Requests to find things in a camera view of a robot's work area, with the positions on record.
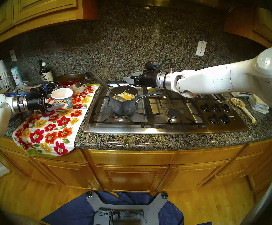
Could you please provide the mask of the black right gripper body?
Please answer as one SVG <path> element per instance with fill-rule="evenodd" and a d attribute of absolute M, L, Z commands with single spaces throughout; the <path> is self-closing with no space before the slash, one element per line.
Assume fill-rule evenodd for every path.
<path fill-rule="evenodd" d="M 157 75 L 154 74 L 153 71 L 143 71 L 141 77 L 134 77 L 136 80 L 135 86 L 146 86 L 157 88 Z"/>

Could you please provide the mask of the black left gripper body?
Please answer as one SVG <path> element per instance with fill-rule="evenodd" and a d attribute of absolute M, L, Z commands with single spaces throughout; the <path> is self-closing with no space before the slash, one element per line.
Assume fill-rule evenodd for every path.
<path fill-rule="evenodd" d="M 27 94 L 27 110 L 40 110 L 40 112 L 49 112 L 46 111 L 47 102 L 45 102 L 45 100 L 48 99 L 49 96 L 42 96 L 42 92 L 29 92 Z"/>

